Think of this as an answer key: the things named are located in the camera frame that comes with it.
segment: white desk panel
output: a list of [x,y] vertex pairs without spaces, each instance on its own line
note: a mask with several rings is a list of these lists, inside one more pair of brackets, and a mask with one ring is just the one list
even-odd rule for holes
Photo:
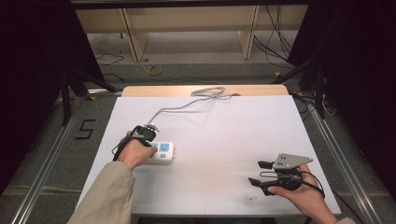
[[[191,97],[121,97],[117,100],[80,199],[107,162],[111,149],[136,125],[144,125],[163,107]],[[290,96],[237,96],[209,100],[183,111],[161,113],[154,141],[173,142],[177,157],[169,165],[134,170],[133,214],[145,216],[276,217],[301,214],[278,196],[264,196],[248,177],[261,181],[258,161],[279,153],[313,158],[309,167],[321,181],[326,202],[340,209],[320,167],[295,103]]]

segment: sleeve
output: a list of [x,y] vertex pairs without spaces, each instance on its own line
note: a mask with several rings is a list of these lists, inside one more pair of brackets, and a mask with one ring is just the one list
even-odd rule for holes
[[336,224],[355,224],[355,221],[353,219],[346,217],[341,220],[339,220]]
[[131,223],[133,186],[134,177],[127,165],[108,163],[67,223]]

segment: hand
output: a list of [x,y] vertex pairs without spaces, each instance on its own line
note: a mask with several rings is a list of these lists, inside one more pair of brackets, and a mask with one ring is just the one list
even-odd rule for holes
[[[299,167],[301,172],[309,172],[306,164]],[[302,173],[303,181],[318,186],[317,180],[310,174]],[[317,223],[336,223],[338,220],[332,214],[325,203],[322,195],[315,189],[302,184],[297,190],[287,190],[281,187],[268,189],[273,194],[279,195],[291,201],[300,212],[311,217]]]
[[133,139],[121,152],[119,161],[122,161],[133,170],[135,167],[145,163],[157,151],[156,147],[145,147],[138,140]]

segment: white power strip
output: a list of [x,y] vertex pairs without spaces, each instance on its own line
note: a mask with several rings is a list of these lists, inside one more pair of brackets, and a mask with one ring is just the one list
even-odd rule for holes
[[158,151],[148,158],[146,165],[169,164],[172,163],[173,158],[177,155],[173,143],[151,142],[150,144],[158,148]]

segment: person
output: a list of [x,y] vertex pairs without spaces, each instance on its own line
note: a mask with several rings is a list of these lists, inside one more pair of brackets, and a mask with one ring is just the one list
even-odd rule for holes
[[[135,139],[129,142],[121,152],[118,161],[105,165],[67,223],[130,224],[134,186],[132,171],[145,163],[157,150],[156,147],[145,147]],[[301,171],[310,172],[306,164],[299,168]],[[303,173],[303,180],[315,186],[318,185],[316,179],[309,174]],[[321,194],[308,186],[301,185],[293,191],[281,187],[271,187],[268,190],[291,201],[303,214],[317,223],[355,223],[350,218],[338,221]]]

